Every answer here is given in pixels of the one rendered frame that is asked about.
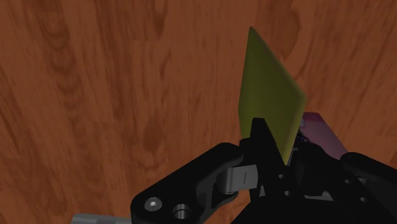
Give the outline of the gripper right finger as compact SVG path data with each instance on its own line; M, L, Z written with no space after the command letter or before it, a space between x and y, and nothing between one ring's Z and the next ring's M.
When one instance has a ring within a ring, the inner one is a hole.
M290 166L300 189L331 224L397 224L397 170L359 153L329 156L295 144Z

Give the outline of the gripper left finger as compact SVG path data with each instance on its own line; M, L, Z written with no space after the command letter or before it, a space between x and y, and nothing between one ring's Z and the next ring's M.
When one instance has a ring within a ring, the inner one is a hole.
M284 162L266 121L254 118L239 145L220 143L138 193L129 219L75 214L71 224L203 224L249 190L254 201L284 194Z

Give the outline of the purple book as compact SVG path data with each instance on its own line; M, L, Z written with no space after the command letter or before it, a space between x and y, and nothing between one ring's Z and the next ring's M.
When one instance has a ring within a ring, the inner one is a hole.
M315 112L304 112L296 118L288 132L288 141L290 152L283 155L286 165L291 164L295 152L304 160L317 160L318 163L339 161L347 153L331 127Z

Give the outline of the olive green book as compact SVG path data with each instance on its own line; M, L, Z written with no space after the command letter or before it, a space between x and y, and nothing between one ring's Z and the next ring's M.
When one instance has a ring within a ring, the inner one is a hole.
M300 128L306 96L254 27L247 35L238 114L247 138L254 118L265 119L287 164Z

